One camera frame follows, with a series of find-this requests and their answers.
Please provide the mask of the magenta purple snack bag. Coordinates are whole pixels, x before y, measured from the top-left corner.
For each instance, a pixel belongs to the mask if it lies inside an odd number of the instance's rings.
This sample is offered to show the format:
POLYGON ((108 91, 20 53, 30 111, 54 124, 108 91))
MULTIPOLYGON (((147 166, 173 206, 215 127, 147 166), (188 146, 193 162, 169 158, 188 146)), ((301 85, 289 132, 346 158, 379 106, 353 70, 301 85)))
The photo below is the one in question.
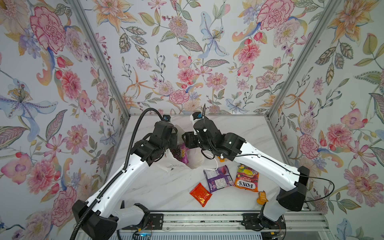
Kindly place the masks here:
POLYGON ((174 158, 177 159, 179 162, 188 164, 188 151, 189 148, 187 148, 185 144, 181 144, 178 145, 176 149, 171 150, 171 153, 173 154, 174 158))

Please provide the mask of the white paper bag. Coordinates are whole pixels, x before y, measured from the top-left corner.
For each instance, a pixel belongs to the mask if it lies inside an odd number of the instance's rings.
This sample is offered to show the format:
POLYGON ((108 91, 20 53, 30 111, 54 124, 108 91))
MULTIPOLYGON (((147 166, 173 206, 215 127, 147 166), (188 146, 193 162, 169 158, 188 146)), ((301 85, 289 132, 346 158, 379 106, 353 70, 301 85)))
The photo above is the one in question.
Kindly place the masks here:
POLYGON ((182 139, 185 131, 178 125, 175 125, 178 130, 177 147, 174 150, 166 150, 164 156, 154 165, 166 172, 176 169, 197 169, 203 165, 207 157, 212 158, 212 155, 204 156, 200 148, 189 149, 182 139))

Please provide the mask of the purple white snack packet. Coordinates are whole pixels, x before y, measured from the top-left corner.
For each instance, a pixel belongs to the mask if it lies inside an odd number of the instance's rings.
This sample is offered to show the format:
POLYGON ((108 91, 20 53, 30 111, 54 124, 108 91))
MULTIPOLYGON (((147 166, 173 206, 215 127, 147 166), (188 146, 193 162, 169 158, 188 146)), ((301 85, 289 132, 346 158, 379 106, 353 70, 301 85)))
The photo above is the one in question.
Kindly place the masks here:
POLYGON ((228 166, 224 165, 216 170, 204 170, 210 193, 234 185, 228 166))

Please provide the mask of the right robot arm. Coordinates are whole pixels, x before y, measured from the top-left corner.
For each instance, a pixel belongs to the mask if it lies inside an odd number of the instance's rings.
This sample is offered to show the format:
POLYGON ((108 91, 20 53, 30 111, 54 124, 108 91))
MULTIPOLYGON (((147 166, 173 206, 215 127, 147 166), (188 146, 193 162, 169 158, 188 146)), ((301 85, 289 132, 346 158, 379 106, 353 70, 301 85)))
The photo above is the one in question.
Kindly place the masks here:
POLYGON ((223 134, 215 123, 198 113, 191 116, 193 131, 182 135, 187 148, 209 151, 214 157, 249 167, 280 187, 274 200, 264 204, 261 219, 276 222, 287 211, 300 212, 306 201, 310 170, 286 165, 258 150, 234 133, 223 134))

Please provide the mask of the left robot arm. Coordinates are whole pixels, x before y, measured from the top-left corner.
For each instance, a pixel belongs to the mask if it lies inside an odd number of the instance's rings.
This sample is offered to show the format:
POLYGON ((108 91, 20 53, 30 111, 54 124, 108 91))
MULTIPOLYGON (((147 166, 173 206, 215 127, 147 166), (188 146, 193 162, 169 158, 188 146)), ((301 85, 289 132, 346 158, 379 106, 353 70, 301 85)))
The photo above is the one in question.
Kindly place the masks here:
POLYGON ((70 236, 76 239, 83 230, 93 240, 108 240, 116 231, 133 227, 144 229, 150 222, 150 210, 142 204, 119 207, 122 196, 144 170, 160 160, 168 149, 175 148, 178 130, 170 116, 155 123, 154 130, 135 141, 141 121, 134 128, 126 160, 112 178, 86 201, 78 200, 72 207, 76 226, 70 236))

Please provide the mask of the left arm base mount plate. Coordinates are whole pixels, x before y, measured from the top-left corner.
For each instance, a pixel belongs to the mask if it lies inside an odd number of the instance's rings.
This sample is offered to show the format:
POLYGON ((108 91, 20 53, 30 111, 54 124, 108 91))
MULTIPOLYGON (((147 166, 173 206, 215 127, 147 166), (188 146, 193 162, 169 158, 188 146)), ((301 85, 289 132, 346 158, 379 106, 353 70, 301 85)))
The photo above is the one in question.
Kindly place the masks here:
POLYGON ((162 230, 164 223, 164 214, 149 214, 144 216, 138 225, 130 225, 122 230, 162 230))

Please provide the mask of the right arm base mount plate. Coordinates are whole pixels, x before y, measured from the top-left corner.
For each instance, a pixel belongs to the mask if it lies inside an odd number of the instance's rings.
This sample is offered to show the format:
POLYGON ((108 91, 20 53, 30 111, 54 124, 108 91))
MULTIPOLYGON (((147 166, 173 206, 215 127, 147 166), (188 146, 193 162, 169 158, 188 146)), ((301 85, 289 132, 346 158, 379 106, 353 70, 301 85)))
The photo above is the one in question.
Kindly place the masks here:
POLYGON ((258 213, 245 213, 242 214, 243 220, 241 221, 242 226, 246 230, 261 231, 261 230, 285 230, 286 222, 283 216, 275 222, 264 218, 263 216, 259 217, 258 213))

